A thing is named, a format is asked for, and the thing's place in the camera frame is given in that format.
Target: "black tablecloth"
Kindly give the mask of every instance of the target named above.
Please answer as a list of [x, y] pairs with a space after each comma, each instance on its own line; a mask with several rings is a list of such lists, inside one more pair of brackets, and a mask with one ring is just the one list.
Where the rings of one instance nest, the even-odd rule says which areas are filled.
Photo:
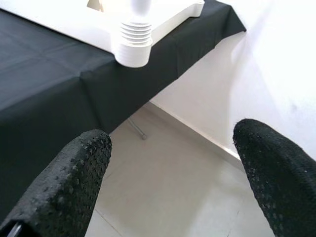
[[0, 10], [0, 220], [69, 141], [94, 128], [112, 132], [221, 39], [241, 31], [229, 5], [207, 0], [200, 18], [158, 42], [148, 65], [131, 69]]

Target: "white tray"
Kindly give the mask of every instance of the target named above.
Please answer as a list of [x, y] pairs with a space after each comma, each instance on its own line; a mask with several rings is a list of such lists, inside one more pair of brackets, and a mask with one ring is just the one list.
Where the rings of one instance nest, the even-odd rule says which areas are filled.
[[0, 0], [0, 8], [114, 54], [127, 67], [148, 63], [151, 47], [189, 17], [204, 0]]

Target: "baseboard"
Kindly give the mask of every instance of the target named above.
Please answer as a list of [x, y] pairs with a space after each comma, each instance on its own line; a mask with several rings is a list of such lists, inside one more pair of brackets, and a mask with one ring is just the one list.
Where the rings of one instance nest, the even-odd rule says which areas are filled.
[[244, 172], [241, 160], [235, 152], [225, 148], [224, 146], [218, 144], [214, 139], [210, 138], [206, 134], [198, 131], [196, 128], [187, 124], [181, 118], [177, 117], [172, 113], [167, 113], [163, 108], [159, 105], [155, 104], [154, 102], [148, 102], [144, 108], [151, 113], [155, 114], [162, 120], [166, 121], [168, 124], [172, 125], [173, 127], [177, 128], [178, 130], [184, 132], [185, 134], [189, 135], [196, 141], [199, 141], [203, 145], [207, 146], [210, 150], [216, 153], [219, 157], [226, 160], [228, 163], [233, 165], [234, 167], [238, 168], [242, 172]]

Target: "floor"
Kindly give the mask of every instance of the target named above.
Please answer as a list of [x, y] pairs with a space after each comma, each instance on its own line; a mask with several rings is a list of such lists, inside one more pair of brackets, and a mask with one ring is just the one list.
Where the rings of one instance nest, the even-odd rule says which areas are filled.
[[86, 237], [273, 237], [243, 172], [141, 109], [123, 123]]

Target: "white wall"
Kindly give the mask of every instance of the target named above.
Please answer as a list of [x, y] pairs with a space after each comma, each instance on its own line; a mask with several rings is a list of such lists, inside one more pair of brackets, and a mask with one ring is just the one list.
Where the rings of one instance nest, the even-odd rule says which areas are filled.
[[234, 125], [260, 120], [316, 159], [314, 0], [225, 0], [248, 29], [223, 40], [152, 102], [236, 151]]

